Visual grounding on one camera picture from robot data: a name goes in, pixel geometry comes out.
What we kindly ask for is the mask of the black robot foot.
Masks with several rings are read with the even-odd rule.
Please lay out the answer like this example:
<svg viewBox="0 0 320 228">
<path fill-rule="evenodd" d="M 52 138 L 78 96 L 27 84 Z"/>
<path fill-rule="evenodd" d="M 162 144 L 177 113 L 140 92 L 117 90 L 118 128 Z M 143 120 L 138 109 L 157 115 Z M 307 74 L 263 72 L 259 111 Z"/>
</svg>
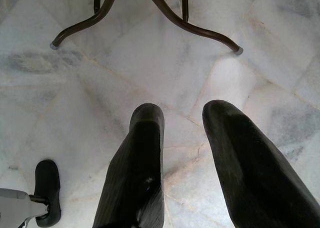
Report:
<svg viewBox="0 0 320 228">
<path fill-rule="evenodd" d="M 37 225 L 49 228 L 61 218 L 60 177 L 56 163 L 50 159 L 38 163 L 35 169 L 34 195 L 44 198 L 48 205 L 48 214 L 37 217 Z"/>
</svg>

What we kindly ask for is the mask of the dark brown metal table base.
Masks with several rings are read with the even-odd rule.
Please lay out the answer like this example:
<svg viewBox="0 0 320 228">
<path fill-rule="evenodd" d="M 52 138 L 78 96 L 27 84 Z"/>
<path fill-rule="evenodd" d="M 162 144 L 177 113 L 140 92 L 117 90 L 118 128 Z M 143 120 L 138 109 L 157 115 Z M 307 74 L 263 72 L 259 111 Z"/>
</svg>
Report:
<svg viewBox="0 0 320 228">
<path fill-rule="evenodd" d="M 69 36 L 78 33 L 82 30 L 88 29 L 91 26 L 94 26 L 98 22 L 100 22 L 110 11 L 112 5 L 115 0 L 104 0 L 101 3 L 101 0 L 93 0 L 93 10 L 94 15 L 82 22 L 74 24 L 64 30 L 62 30 L 55 39 L 50 43 L 50 47 L 53 50 L 59 48 L 60 44 Z M 164 16 L 170 20 L 173 24 L 180 27 L 181 29 L 201 36 L 205 38 L 209 38 L 215 41 L 218 41 L 227 47 L 229 47 L 234 54 L 241 55 L 243 53 L 243 48 L 237 45 L 233 40 L 228 38 L 227 36 L 197 27 L 193 24 L 189 23 L 189 0 L 181 0 L 182 4 L 182 16 L 179 17 L 175 12 L 167 5 L 165 0 L 152 0 L 152 2 L 157 6 L 157 8 L 164 14 Z"/>
</svg>

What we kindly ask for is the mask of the silver robot leg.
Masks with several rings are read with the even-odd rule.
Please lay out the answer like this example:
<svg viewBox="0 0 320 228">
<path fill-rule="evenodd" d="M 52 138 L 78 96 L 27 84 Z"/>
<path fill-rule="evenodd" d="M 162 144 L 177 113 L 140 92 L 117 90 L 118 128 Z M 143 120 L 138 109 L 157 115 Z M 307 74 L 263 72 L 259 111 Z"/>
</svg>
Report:
<svg viewBox="0 0 320 228">
<path fill-rule="evenodd" d="M 0 228 L 27 228 L 32 218 L 48 212 L 48 205 L 32 201 L 26 192 L 0 188 Z"/>
</svg>

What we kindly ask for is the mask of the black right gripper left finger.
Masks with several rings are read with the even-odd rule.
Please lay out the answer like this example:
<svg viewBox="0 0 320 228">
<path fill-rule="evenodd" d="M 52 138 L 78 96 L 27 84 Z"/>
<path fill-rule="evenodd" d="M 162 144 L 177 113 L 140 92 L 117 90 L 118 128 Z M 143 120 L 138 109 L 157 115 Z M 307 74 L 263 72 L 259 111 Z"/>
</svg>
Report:
<svg viewBox="0 0 320 228">
<path fill-rule="evenodd" d="M 164 127 L 159 106 L 144 103 L 134 110 L 108 166 L 92 228 L 163 228 Z"/>
</svg>

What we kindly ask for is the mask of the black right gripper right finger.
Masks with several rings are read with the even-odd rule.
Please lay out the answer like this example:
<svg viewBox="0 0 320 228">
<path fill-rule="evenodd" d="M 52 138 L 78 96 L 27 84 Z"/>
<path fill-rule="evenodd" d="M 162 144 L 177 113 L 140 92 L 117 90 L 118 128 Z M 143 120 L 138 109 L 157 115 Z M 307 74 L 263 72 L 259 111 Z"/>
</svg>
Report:
<svg viewBox="0 0 320 228">
<path fill-rule="evenodd" d="M 235 228 L 320 228 L 320 204 L 240 109 L 212 100 L 202 120 Z"/>
</svg>

